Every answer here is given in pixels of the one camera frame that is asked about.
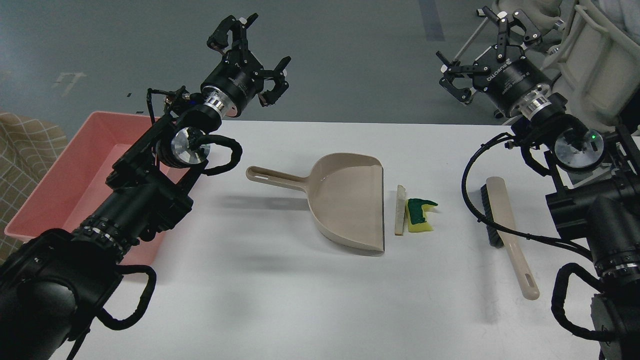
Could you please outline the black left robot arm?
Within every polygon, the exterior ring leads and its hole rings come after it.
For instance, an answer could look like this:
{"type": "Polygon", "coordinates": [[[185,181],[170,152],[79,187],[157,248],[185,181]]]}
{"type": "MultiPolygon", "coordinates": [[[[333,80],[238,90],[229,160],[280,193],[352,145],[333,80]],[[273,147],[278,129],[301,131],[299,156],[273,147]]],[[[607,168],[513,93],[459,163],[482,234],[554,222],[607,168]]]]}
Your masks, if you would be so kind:
{"type": "Polygon", "coordinates": [[[249,48],[257,18],[231,14],[215,28],[206,45],[221,61],[198,92],[147,90],[151,126],[114,162],[111,194],[92,214],[72,232],[44,231],[1,266],[3,360],[48,360],[73,342],[71,360],[93,321],[122,331],[146,314],[157,273],[122,260],[185,218],[199,177],[239,164],[240,143],[217,134],[223,118],[240,116],[254,98],[274,105],[290,86],[289,56],[266,69],[249,48]]]}

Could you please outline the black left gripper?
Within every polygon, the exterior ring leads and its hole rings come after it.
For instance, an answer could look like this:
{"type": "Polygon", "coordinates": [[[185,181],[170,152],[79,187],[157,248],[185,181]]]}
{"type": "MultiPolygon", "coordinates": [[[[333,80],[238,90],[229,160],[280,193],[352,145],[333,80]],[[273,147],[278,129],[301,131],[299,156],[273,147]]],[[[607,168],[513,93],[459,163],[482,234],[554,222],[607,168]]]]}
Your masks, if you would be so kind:
{"type": "Polygon", "coordinates": [[[232,14],[223,19],[206,40],[206,46],[222,54],[221,61],[200,85],[202,94],[208,95],[217,89],[230,100],[227,117],[242,114],[258,92],[261,107],[274,105],[290,87],[286,80],[286,67],[290,55],[283,57],[272,70],[250,54],[247,29],[258,19],[259,14],[236,18],[232,14]],[[272,89],[266,89],[264,81],[272,81],[272,89]]]}

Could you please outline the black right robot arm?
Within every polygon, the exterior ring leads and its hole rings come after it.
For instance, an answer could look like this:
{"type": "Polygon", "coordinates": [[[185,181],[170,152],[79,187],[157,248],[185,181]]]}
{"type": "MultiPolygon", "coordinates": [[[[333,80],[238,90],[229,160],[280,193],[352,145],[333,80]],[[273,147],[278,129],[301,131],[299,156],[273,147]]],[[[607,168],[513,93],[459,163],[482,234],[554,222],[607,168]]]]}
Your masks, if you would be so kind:
{"type": "Polygon", "coordinates": [[[482,144],[461,179],[464,203],[487,226],[490,244],[508,250],[522,292],[537,296],[515,239],[584,256],[595,275],[576,263],[562,266],[551,294],[551,314],[575,337],[599,343],[601,360],[639,358],[639,148],[627,125],[639,115],[639,5],[576,0],[565,22],[559,0],[496,0],[477,10],[497,28],[496,43],[461,64],[440,52],[439,84],[469,104],[487,95],[511,133],[482,144]],[[519,148],[525,164],[550,176],[546,203],[557,238],[515,230],[500,178],[481,189],[484,210],[473,205],[467,177],[493,146],[519,148]]]}

